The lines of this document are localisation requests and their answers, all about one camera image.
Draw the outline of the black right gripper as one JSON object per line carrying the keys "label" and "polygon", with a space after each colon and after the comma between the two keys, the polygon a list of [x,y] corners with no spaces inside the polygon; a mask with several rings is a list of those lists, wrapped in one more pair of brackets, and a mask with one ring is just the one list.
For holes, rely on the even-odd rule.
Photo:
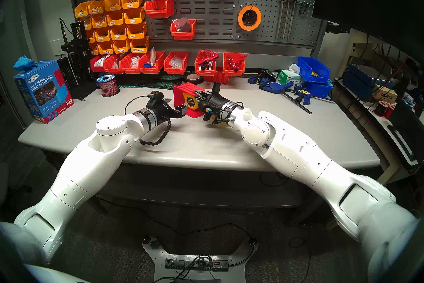
{"label": "black right gripper", "polygon": [[242,113],[242,102],[234,102],[220,95],[220,86],[214,82],[212,90],[195,90],[195,98],[198,101],[198,109],[204,111],[204,121],[214,117],[213,124],[226,123],[233,126],[238,114]]}

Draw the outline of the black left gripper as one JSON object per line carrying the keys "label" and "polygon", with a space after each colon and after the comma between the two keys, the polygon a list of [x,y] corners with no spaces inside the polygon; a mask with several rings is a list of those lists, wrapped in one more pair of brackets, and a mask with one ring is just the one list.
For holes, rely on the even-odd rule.
{"label": "black left gripper", "polygon": [[163,122],[170,119],[180,119],[186,115],[188,104],[183,103],[175,108],[168,105],[172,101],[172,98],[164,98],[163,100],[149,100],[148,109],[156,117],[156,126],[159,126]]}

